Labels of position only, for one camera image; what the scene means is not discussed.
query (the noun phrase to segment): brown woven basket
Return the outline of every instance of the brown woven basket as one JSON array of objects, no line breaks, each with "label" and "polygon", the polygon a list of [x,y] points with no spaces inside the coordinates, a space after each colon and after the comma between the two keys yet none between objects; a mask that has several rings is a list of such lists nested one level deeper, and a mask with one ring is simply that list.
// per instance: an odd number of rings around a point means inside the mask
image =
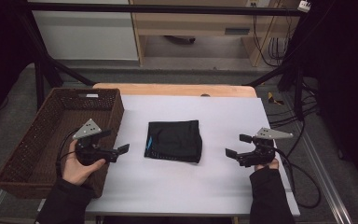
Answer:
[{"label": "brown woven basket", "polygon": [[[22,199],[46,198],[57,178],[55,161],[65,136],[93,119],[102,130],[112,130],[99,144],[101,148],[112,148],[123,113],[118,89],[53,89],[2,167],[0,189]],[[66,141],[62,154],[71,141]],[[102,196],[108,166],[93,173],[85,183],[94,189],[95,198]]]}]

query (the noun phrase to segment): black cloth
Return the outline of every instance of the black cloth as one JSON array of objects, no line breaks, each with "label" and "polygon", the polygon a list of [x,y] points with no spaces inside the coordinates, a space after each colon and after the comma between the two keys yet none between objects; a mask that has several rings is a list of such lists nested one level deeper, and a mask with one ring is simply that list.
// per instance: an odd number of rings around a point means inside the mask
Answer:
[{"label": "black cloth", "polygon": [[251,224],[295,223],[279,170],[266,166],[251,174],[250,179],[253,192]]},{"label": "black cloth", "polygon": [[[265,167],[251,174],[250,180],[254,198],[250,214],[251,224],[295,223],[278,170]],[[83,189],[59,179],[47,197],[36,221],[42,224],[84,223],[86,206],[90,203],[92,195],[89,189]],[[145,222],[150,220],[158,223],[157,220],[160,219],[150,217]]]},{"label": "black cloth", "polygon": [[198,163],[201,152],[198,120],[149,122],[145,157]]}]

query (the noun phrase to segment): black pole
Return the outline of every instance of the black pole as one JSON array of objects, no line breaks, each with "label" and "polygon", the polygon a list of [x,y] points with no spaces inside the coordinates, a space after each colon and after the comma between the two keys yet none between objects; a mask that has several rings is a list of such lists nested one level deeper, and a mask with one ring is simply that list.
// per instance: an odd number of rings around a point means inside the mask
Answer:
[{"label": "black pole", "polygon": [[300,121],[304,121],[304,114],[302,110],[302,83],[304,71],[301,66],[297,68],[296,86],[295,86],[295,103],[294,110],[295,114]]},{"label": "black pole", "polygon": [[91,81],[86,77],[82,77],[80,74],[75,72],[74,70],[68,68],[67,66],[63,65],[62,63],[57,62],[55,59],[53,59],[50,55],[47,54],[48,60],[51,62],[51,64],[56,67],[57,69],[61,70],[62,72],[66,73],[67,75],[75,78],[76,80],[82,82],[86,86],[93,86],[97,84],[97,82]]},{"label": "black pole", "polygon": [[204,7],[204,6],[163,6],[163,5],[114,5],[114,4],[72,4],[72,3],[22,3],[34,11],[75,11],[75,12],[136,12],[174,14],[220,14],[299,17],[304,14],[296,8],[280,7]]},{"label": "black pole", "polygon": [[40,61],[34,63],[34,74],[36,84],[36,107],[37,110],[39,110],[45,101],[45,87],[43,81],[42,63]]},{"label": "black pole", "polygon": [[265,74],[264,76],[252,81],[252,82],[249,82],[249,83],[246,83],[246,84],[242,84],[242,86],[250,86],[250,87],[256,87],[268,80],[270,80],[271,78],[273,77],[276,77],[278,75],[282,75],[284,74],[285,72],[287,72],[290,68],[292,67],[292,65],[287,62],[287,63],[283,63],[281,66],[275,68],[274,70],[268,72],[267,74]]}]

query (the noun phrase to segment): black cable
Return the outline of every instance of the black cable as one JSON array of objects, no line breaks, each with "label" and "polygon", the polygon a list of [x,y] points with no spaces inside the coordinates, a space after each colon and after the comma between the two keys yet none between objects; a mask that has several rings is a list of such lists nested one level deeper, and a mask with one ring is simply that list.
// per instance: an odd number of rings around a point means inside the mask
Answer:
[{"label": "black cable", "polygon": [[268,55],[271,59],[274,59],[277,61],[277,65],[281,65],[281,60],[284,59],[284,54],[286,53],[287,51],[287,46],[289,44],[289,41],[290,41],[290,38],[292,36],[292,30],[291,30],[291,27],[292,27],[292,22],[293,22],[293,19],[292,17],[290,16],[290,12],[288,10],[287,7],[283,6],[284,9],[286,9],[286,22],[288,24],[288,28],[287,28],[287,32],[286,32],[286,37],[284,39],[284,45],[283,45],[283,52],[282,52],[282,55],[281,53],[279,52],[279,38],[275,38],[275,37],[272,37],[269,41],[269,44],[268,44]]},{"label": "black cable", "polygon": [[68,138],[73,135],[74,133],[76,133],[80,128],[75,128],[74,130],[72,130],[71,132],[69,132],[62,140],[61,144],[60,144],[60,148],[59,151],[57,153],[57,159],[56,159],[56,173],[57,176],[62,176],[62,170],[61,170],[61,159],[63,158],[63,156],[61,156],[62,154],[62,149],[63,146],[65,146],[65,142],[68,140]]},{"label": "black cable", "polygon": [[[315,113],[317,110],[306,110],[306,113],[304,113],[304,118],[307,117],[308,115],[312,114],[312,113]],[[284,125],[287,125],[289,123],[292,123],[294,121],[297,121],[298,118],[296,116],[294,117],[291,117],[291,119],[287,120],[285,123],[277,123],[275,125],[271,125],[271,128],[279,128],[279,127],[282,127]]]},{"label": "black cable", "polygon": [[[308,108],[308,109],[304,110],[304,116],[307,116],[307,115],[309,115],[309,114],[311,114],[313,112],[316,112],[316,110],[314,110],[314,111],[312,110],[316,106],[317,105],[314,105],[311,108]],[[280,125],[280,126],[282,126],[281,125],[282,122],[291,123],[291,122],[296,121],[296,120],[298,120],[297,116],[292,116],[292,117],[289,117],[289,118],[286,118],[286,119],[280,119],[280,120],[271,121],[269,124],[270,125]]]},{"label": "black cable", "polygon": [[315,181],[315,179],[312,178],[312,176],[310,176],[310,174],[308,174],[304,169],[302,169],[301,167],[291,163],[291,166],[292,167],[295,167],[297,170],[301,171],[304,175],[306,175],[310,181],[312,181],[313,185],[315,185],[316,187],[316,190],[318,190],[318,200],[316,201],[315,204],[312,204],[312,205],[305,205],[303,203],[299,203],[297,202],[298,205],[300,205],[301,207],[304,207],[304,208],[309,208],[309,209],[312,209],[312,208],[315,208],[317,207],[320,203],[321,203],[321,200],[322,200],[322,192],[321,192],[321,188],[319,187],[318,183]]},{"label": "black cable", "polygon": [[311,95],[317,95],[318,90],[315,90],[314,88],[310,87],[307,83],[303,81],[303,89],[309,92]]},{"label": "black cable", "polygon": [[[316,101],[312,101],[312,102],[307,102],[307,103],[303,103],[303,105],[310,105],[310,104],[316,104],[317,102]],[[284,115],[284,114],[287,114],[287,113],[290,113],[292,112],[293,109],[290,109],[290,110],[286,110],[286,111],[283,111],[281,113],[275,113],[275,114],[267,114],[268,117],[273,117],[273,116],[281,116],[281,115]]]},{"label": "black cable", "polygon": [[316,101],[305,103],[305,100],[309,99],[310,97],[316,98],[316,95],[309,95],[309,96],[304,97],[304,99],[302,100],[304,102],[304,105],[308,105],[308,104],[311,104],[311,103],[316,103]]},{"label": "black cable", "polygon": [[255,29],[255,25],[257,24],[257,16],[254,15],[254,42],[255,42],[255,47],[258,49],[258,51],[260,52],[260,55],[261,55],[261,58],[263,59],[264,63],[269,65],[269,66],[272,66],[272,67],[277,67],[278,65],[276,64],[271,64],[271,63],[268,63],[267,60],[264,58],[264,54],[261,50],[261,47],[260,47],[260,43],[258,42],[258,37],[257,37],[257,32],[256,32],[256,29]]},{"label": "black cable", "polygon": [[305,129],[305,120],[303,120],[302,123],[303,123],[303,126],[302,126],[302,128],[301,128],[300,134],[298,135],[298,138],[297,138],[297,140],[295,141],[295,143],[293,144],[292,148],[290,148],[289,152],[287,153],[287,158],[290,157],[290,155],[292,154],[293,150],[295,150],[295,148],[296,148],[298,142],[299,142],[300,139],[301,139],[301,136],[302,136],[302,134],[303,134],[303,132],[304,132],[304,129]]},{"label": "black cable", "polygon": [[73,152],[68,152],[68,153],[63,154],[63,156],[60,157],[60,161],[62,161],[63,158],[67,157],[69,154],[72,154],[72,153],[75,153],[75,152],[73,151]]},{"label": "black cable", "polygon": [[292,190],[293,190],[293,193],[296,195],[296,185],[295,185],[295,178],[293,176],[292,163],[289,161],[289,158],[287,158],[287,156],[280,149],[277,149],[275,147],[275,148],[273,148],[273,150],[278,152],[278,154],[280,154],[285,159],[285,161],[287,162],[286,164],[288,164],[287,168],[289,169],[289,175],[290,175],[290,182],[291,182],[291,185],[292,185]]},{"label": "black cable", "polygon": [[[304,106],[304,105],[315,104],[315,105],[313,105],[312,107],[310,107],[310,108],[304,110],[304,112],[310,112],[313,108],[315,108],[315,107],[317,106],[317,104],[316,104],[317,102],[315,102],[315,101],[305,103],[304,100],[301,101],[303,106]],[[291,111],[293,111],[293,109],[290,109],[290,110],[287,110],[287,111],[284,111],[284,112],[281,112],[281,113],[277,113],[277,114],[269,114],[269,115],[267,115],[267,116],[282,115],[282,114],[286,114],[286,113],[291,112]],[[287,120],[289,120],[289,119],[295,119],[295,120],[297,120],[296,116],[292,116],[292,117],[289,117],[289,118],[286,118],[286,119],[271,121],[269,124],[280,123],[280,122],[283,122],[283,121],[287,121]]]},{"label": "black cable", "polygon": [[294,174],[293,174],[293,167],[297,168],[297,170],[299,170],[304,175],[306,175],[310,179],[310,181],[315,185],[316,189],[318,190],[318,200],[317,200],[317,202],[315,204],[305,205],[305,204],[299,203],[299,202],[297,202],[297,204],[299,206],[301,206],[301,207],[309,208],[309,209],[317,207],[320,204],[321,200],[322,200],[322,193],[321,193],[321,188],[319,187],[319,185],[315,181],[315,179],[313,179],[312,176],[310,176],[310,174],[308,174],[304,169],[302,169],[301,167],[291,163],[289,161],[289,158],[280,149],[277,149],[275,147],[275,148],[273,148],[273,150],[278,152],[278,154],[280,154],[284,159],[283,165],[286,166],[288,168],[288,170],[289,170],[289,176],[290,176],[290,182],[291,182],[291,185],[292,185],[292,191],[293,191],[293,194],[295,196],[296,196],[297,192],[296,192],[295,178],[294,178]]}]

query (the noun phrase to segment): metal frame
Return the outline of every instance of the metal frame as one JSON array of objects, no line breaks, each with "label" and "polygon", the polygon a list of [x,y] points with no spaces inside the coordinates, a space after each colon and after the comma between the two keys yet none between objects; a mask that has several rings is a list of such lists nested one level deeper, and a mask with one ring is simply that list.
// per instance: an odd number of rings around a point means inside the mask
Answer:
[{"label": "metal frame", "polygon": [[45,100],[43,77],[51,87],[60,87],[62,80],[57,69],[79,80],[87,86],[95,82],[82,77],[77,72],[54,60],[44,46],[33,25],[24,16],[31,11],[72,11],[72,12],[136,12],[136,13],[174,13],[174,14],[220,14],[220,15],[260,15],[260,16],[301,16],[301,12],[294,8],[268,7],[198,7],[198,6],[160,6],[160,5],[112,5],[112,4],[68,4],[68,3],[35,3],[22,0],[7,1],[21,21],[22,28],[31,39],[31,45],[26,44],[36,58],[36,87],[37,108]]},{"label": "metal frame", "polygon": [[[288,107],[289,109],[292,109],[293,101],[287,92],[282,93],[282,98],[286,103],[291,103],[290,105],[288,105]],[[299,132],[301,131],[299,122],[296,122],[296,128]],[[322,163],[318,153],[316,152],[316,149],[312,144],[310,136],[308,135],[306,130],[304,130],[303,132],[303,139],[304,149],[307,153],[308,158],[310,159],[310,164],[315,171],[315,175],[318,178],[319,184],[321,185],[321,189],[324,192],[324,196],[326,197],[326,200],[330,205],[331,211],[333,212],[337,223],[351,224],[352,220],[345,207],[345,204],[342,202],[336,189],[336,186],[330,178],[329,173],[324,168],[324,164]]]}]

